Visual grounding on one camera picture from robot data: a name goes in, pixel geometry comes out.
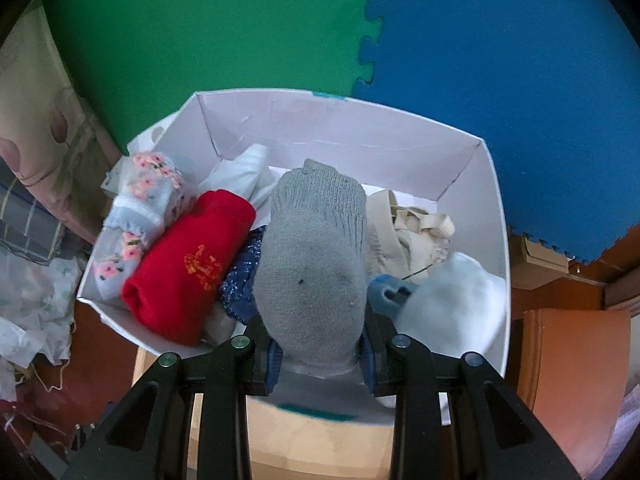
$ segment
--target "metal screw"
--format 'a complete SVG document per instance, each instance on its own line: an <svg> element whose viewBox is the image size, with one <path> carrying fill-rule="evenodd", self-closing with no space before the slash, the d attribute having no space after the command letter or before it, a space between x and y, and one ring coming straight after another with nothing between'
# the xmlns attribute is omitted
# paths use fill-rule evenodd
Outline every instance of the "metal screw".
<svg viewBox="0 0 640 480"><path fill-rule="evenodd" d="M251 340L245 335L237 335L231 340L231 346L233 348L247 348Z"/></svg>
<svg viewBox="0 0 640 480"><path fill-rule="evenodd" d="M404 334L397 334L393 336L391 342L398 348L407 348L411 344L411 339Z"/></svg>
<svg viewBox="0 0 640 480"><path fill-rule="evenodd" d="M469 366L480 366L482 364L482 356L475 352L469 352L465 355L465 361Z"/></svg>
<svg viewBox="0 0 640 480"><path fill-rule="evenodd" d="M162 354L158 358L158 362L161 367L168 368L169 366L173 366L178 362L178 356L173 352L167 352L166 354Z"/></svg>

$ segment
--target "red sock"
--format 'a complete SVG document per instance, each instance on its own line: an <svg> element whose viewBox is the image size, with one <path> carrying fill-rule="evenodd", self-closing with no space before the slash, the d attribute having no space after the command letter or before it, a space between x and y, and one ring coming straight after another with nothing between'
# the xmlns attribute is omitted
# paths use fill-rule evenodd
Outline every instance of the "red sock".
<svg viewBox="0 0 640 480"><path fill-rule="evenodd" d="M143 257L124 283L122 297L136 319L153 332L195 345L240 250L255 210L226 190L207 191Z"/></svg>

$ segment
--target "cream fabric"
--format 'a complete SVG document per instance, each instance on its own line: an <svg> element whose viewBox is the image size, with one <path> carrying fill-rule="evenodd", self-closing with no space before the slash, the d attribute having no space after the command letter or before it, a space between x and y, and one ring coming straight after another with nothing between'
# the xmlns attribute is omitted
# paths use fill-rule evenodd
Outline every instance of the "cream fabric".
<svg viewBox="0 0 640 480"><path fill-rule="evenodd" d="M399 206L390 189L374 193L367 197L367 270L421 283L428 267L447 259L455 230L446 214Z"/></svg>

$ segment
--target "open cardboard box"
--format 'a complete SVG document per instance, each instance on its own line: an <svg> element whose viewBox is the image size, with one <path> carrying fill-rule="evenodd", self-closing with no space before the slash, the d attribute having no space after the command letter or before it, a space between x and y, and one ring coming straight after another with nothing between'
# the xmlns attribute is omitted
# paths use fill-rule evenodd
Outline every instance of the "open cardboard box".
<svg viewBox="0 0 640 480"><path fill-rule="evenodd" d="M235 89L195 93L156 150L200 182L222 158L234 159L256 142L270 148L268 162L274 168L300 167L311 157L370 185L369 189L389 188L426 199L418 202L449 214L456 226L450 250L468 254L506 280L504 323L485 353L504 374L511 320L507 233L494 165L482 139L351 98L299 90ZM100 303L90 269L91 261L78 300L90 304L116 332L154 354L173 351L188 357L209 349L187 348L151 333L121 301ZM293 409L302 406L341 414L346 420L393 424L393 411L368 394L362 378L328 381L283 370L269 400ZM448 422L448 413L443 418Z"/></svg>

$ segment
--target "brown cardboard box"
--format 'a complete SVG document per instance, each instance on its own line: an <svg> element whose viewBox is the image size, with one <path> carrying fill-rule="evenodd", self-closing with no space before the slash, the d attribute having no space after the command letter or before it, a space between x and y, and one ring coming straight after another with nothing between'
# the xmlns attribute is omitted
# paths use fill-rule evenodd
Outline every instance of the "brown cardboard box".
<svg viewBox="0 0 640 480"><path fill-rule="evenodd" d="M569 273L569 260L524 236L509 237L511 286L531 290Z"/></svg>

